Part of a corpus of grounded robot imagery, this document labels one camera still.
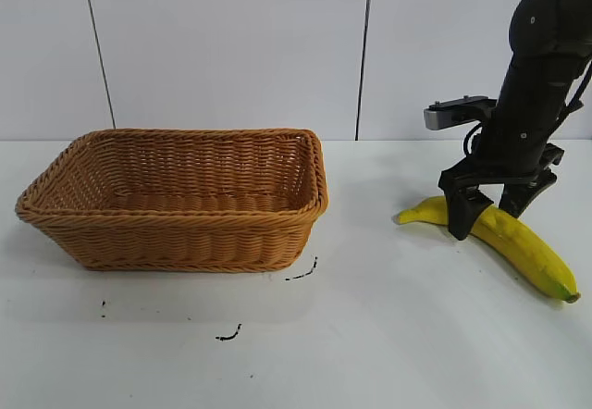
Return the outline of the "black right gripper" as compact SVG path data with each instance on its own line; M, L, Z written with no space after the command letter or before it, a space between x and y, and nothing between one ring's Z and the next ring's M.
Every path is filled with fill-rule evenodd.
M547 188L555 174L539 174L539 159L574 81L587 58L571 55L514 56L490 119L477 145L443 171L438 186L446 194L448 230L459 241L493 201L476 186L504 185L499 209L518 218Z

